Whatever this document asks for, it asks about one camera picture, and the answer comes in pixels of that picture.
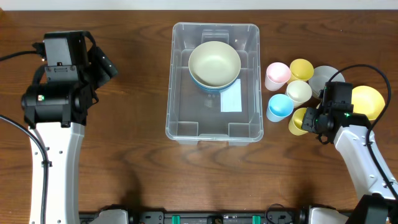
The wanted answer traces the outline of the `yellow cup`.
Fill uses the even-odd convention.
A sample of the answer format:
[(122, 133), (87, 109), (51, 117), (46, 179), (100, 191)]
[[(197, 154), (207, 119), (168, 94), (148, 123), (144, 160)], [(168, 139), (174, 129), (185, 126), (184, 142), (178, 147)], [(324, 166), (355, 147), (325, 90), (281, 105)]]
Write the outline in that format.
[(298, 58), (292, 61), (290, 64), (291, 76), (287, 83), (292, 81), (301, 80), (308, 81), (313, 77), (314, 67), (313, 65), (303, 58)]
[(302, 121), (306, 111), (307, 108), (299, 108), (295, 110), (289, 121), (289, 131), (295, 136), (301, 136), (308, 133), (308, 131), (302, 129)]

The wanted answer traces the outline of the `cream white cup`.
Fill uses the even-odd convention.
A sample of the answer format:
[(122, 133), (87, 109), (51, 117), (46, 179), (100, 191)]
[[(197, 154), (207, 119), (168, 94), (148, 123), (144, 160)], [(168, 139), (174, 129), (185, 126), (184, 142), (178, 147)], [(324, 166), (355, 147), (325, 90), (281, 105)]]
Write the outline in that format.
[(307, 82), (295, 80), (287, 85), (285, 94), (293, 101), (294, 108), (298, 108), (312, 97), (312, 89)]

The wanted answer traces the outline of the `blue plastic cup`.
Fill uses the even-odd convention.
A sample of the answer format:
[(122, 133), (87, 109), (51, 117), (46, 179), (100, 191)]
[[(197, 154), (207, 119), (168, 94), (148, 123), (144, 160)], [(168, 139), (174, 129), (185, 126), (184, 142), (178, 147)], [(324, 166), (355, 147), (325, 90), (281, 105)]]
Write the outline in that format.
[(276, 94), (268, 102), (266, 116), (269, 121), (277, 123), (290, 116), (293, 110), (294, 103), (289, 96)]

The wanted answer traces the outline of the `clear plastic storage bin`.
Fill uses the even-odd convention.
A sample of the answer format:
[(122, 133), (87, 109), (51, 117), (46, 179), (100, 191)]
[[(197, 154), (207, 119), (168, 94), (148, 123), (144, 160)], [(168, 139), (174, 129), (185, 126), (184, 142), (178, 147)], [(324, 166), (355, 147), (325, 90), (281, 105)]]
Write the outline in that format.
[(174, 25), (165, 124), (169, 139), (235, 146), (262, 139), (259, 34), (254, 24)]

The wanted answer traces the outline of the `cream beige bowl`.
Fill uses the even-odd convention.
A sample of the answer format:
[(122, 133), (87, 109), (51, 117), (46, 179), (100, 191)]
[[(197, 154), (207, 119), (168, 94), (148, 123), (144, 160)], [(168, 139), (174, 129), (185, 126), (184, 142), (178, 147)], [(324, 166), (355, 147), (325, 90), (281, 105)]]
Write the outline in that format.
[(241, 59), (232, 46), (209, 41), (196, 47), (188, 59), (190, 74), (208, 87), (226, 86), (235, 80), (241, 69)]

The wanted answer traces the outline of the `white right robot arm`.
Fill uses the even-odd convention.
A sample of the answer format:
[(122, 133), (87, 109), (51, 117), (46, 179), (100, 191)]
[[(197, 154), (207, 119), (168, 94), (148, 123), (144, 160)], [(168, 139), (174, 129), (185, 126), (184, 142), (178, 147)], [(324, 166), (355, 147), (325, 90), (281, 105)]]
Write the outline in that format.
[(328, 103), (305, 111), (302, 129), (334, 144), (359, 198), (348, 217), (330, 208), (313, 207), (309, 223), (397, 223), (397, 181), (379, 152), (367, 116), (354, 113), (353, 108)]

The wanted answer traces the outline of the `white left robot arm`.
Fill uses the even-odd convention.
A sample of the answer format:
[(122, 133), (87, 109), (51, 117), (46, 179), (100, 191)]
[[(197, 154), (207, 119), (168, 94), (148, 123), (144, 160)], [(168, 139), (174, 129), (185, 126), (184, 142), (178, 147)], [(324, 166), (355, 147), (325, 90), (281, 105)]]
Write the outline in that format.
[(21, 98), (32, 151), (30, 223), (79, 223), (78, 174), (88, 109), (118, 70), (88, 31), (49, 32), (46, 63)]

